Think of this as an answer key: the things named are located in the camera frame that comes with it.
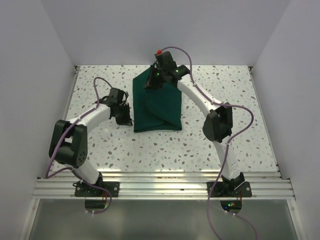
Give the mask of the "green surgical cloth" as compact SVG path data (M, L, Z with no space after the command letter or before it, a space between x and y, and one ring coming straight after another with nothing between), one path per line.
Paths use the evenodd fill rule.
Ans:
M151 68L133 79L133 130L135 133L182 130L182 93L165 83L163 88L144 88Z

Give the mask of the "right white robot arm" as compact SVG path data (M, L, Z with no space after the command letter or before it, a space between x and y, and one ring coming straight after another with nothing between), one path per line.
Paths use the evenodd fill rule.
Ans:
M157 90L164 84L170 84L199 107L205 116L202 131L215 146L221 163L221 188L227 196L235 196L241 190L245 177L237 167L231 145L225 141L225 138L232 135L233 108L229 103L222 103L210 95L193 79L192 68L178 66L169 51L159 50L155 59L144 88Z

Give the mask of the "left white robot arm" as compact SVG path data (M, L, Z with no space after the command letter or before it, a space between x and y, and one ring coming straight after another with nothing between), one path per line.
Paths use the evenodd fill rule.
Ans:
M132 126L129 94L111 88L107 96L99 98L94 107L70 120L58 120L49 147L51 161L56 161L74 172L92 196L103 193L102 174L87 160L88 134L101 123L115 118L119 126Z

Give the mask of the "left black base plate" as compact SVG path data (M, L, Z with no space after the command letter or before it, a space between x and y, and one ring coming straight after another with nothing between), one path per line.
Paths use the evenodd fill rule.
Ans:
M117 181L100 181L93 186L89 186L88 184L79 180L78 182L74 182L72 186L75 187L75 197L85 198L98 198L106 196L117 198L120 190L120 183Z

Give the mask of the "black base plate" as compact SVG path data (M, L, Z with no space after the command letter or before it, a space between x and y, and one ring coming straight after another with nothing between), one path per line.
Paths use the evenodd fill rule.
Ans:
M218 181L214 186L212 192L210 193L213 185L214 185L213 181L209 181L206 183L207 193L212 198L240 198L240 197L250 198L253 195L250 183L248 181L245 181L242 185L240 185L235 190L232 190L222 181Z
M120 183L117 181L100 181L93 186L89 186L88 184L79 180L78 182L74 182L72 186L75 187L75 197L85 198L98 198L106 196L117 198L120 190Z

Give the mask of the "aluminium rail frame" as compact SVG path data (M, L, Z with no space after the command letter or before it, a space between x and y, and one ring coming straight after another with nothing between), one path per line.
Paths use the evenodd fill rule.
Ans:
M39 179L22 240L213 240L211 220L225 240L302 240L295 194L269 141L248 66L198 65L195 79L212 95L250 108L253 126L233 141L236 166L250 183L238 216L208 198L220 162L203 135L204 118L182 99L182 131L134 133L107 121L89 135L88 158L108 182L119 182L108 211L90 216L74 195L76 178L65 171Z

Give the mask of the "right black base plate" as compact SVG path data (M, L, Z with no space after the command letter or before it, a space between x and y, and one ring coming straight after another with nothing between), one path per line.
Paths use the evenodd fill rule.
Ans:
M222 181L218 181L214 186L212 192L210 193L213 185L214 185L213 181L209 181L206 183L207 193L212 198L240 198L240 197L250 198L253 195L250 183L248 181L245 181L242 185L240 185L235 190L232 190Z

